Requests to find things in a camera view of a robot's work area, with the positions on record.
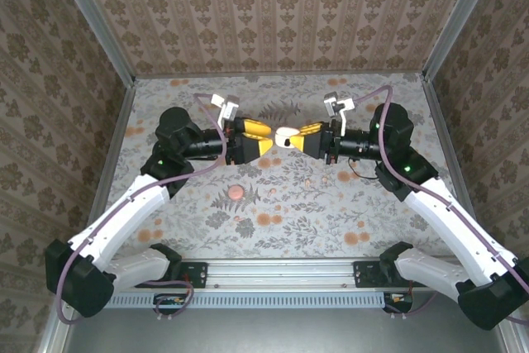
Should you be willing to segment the aluminium table side rail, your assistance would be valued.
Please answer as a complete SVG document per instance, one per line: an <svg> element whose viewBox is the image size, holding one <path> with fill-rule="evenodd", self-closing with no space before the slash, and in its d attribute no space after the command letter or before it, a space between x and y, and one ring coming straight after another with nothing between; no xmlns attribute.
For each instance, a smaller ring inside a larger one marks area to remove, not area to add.
<svg viewBox="0 0 529 353"><path fill-rule="evenodd" d="M88 216L88 230L90 230L90 227L107 210L107 202L112 189L112 182L116 172L117 162L119 159L122 142L126 134L127 123L131 115L135 95L136 89L134 87L126 88L117 123L115 125L115 130L108 148L107 158L102 169L102 175L98 183L98 189L93 200L90 214Z"/></svg>
<svg viewBox="0 0 529 353"><path fill-rule="evenodd" d="M441 179L445 182L450 194L458 200L460 206L470 216L476 218L469 191L466 187L465 179L435 89L432 83L421 74L419 78L429 109L428 121L433 125L436 137L433 154L424 154L424 156L431 163L435 164L435 168L439 171Z"/></svg>

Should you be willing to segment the aluminium frame bar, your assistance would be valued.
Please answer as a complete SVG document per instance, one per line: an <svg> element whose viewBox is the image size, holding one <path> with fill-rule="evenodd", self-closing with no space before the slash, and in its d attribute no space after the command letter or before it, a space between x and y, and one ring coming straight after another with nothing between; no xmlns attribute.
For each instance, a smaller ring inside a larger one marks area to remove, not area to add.
<svg viewBox="0 0 529 353"><path fill-rule="evenodd" d="M525 353L522 339L517 332L515 324L509 321L502 321L499 323L498 329L505 353Z"/></svg>
<svg viewBox="0 0 529 353"><path fill-rule="evenodd" d="M36 353L63 353L70 325L64 324L52 310L41 335Z"/></svg>

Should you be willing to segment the aluminium frame post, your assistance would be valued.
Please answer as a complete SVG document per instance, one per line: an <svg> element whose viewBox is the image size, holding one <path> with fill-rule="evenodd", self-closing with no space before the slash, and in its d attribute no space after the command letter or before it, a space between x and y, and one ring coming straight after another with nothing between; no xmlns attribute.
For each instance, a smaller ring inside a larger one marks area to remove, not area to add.
<svg viewBox="0 0 529 353"><path fill-rule="evenodd" d="M132 88L135 74L132 72L132 68L119 46L117 36L112 32L111 27L106 22L102 8L98 6L96 0L74 1L81 13L83 13L84 18L96 36L98 43L105 51L125 88Z"/></svg>
<svg viewBox="0 0 529 353"><path fill-rule="evenodd" d="M431 83L437 75L478 1L457 0L455 2L447 22L422 69L422 75L427 83Z"/></svg>

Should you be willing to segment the small pink round object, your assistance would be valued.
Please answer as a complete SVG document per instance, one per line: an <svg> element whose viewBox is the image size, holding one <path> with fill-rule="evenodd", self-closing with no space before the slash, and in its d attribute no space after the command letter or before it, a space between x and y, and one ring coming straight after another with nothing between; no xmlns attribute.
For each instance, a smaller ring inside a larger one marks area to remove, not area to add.
<svg viewBox="0 0 529 353"><path fill-rule="evenodd" d="M279 127L274 136L275 145L284 149L292 149L293 145L291 144L290 139L292 136L296 136L299 132L300 130L297 128L289 126Z"/></svg>

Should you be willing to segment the black electronics box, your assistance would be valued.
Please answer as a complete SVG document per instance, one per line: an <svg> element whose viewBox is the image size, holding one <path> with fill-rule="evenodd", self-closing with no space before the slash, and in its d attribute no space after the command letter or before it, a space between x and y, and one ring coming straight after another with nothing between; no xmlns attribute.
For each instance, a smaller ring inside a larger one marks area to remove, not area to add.
<svg viewBox="0 0 529 353"><path fill-rule="evenodd" d="M383 310L388 313L412 311L413 297L410 293L384 293Z"/></svg>

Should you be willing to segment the grey metal base panel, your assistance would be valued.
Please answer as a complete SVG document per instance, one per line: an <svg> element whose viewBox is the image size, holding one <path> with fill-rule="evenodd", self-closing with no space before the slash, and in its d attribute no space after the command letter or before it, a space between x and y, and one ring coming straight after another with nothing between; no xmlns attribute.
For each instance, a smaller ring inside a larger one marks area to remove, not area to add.
<svg viewBox="0 0 529 353"><path fill-rule="evenodd" d="M173 320L106 310L70 331L64 353L504 353L441 299L406 319L365 309L194 309Z"/></svg>

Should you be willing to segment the floral patterned table cover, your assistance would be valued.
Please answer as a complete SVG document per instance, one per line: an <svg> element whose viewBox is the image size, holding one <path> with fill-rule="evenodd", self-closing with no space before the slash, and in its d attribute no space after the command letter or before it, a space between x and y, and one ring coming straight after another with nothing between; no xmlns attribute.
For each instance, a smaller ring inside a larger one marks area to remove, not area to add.
<svg viewBox="0 0 529 353"><path fill-rule="evenodd" d="M367 130L390 85L393 100L414 124L412 147L432 155L435 129L420 74L265 75L194 79L140 79L122 142L109 201L131 185L156 141L161 113L182 107L203 129L210 127L195 93L235 95L242 116L272 128L301 127L327 119L323 98L363 98L347 113L352 129ZM180 192L150 215L119 250L139 253L157 242L187 259L262 259L373 257L399 241L431 255L449 248L433 229L374 179L372 161L341 157L334 165L298 150L271 148L246 165L220 166L190 179ZM243 199L227 196L230 186L245 190Z"/></svg>

